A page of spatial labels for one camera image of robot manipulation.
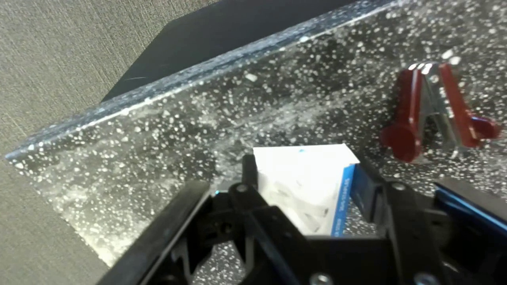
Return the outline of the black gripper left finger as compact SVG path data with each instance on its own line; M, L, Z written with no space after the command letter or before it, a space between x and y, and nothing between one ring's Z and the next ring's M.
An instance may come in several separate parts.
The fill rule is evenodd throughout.
M304 285L309 270L298 253L306 253L307 240L277 205L269 205L260 194L252 153L242 156L241 180L225 196L231 199L244 239L246 275L241 285Z

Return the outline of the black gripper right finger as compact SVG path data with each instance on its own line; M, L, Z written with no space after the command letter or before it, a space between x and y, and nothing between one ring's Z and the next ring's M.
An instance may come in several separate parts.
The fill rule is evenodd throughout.
M356 164L352 201L377 229L380 253L371 253L374 269L394 285L452 285L432 229L415 191L402 182L388 182L366 164Z

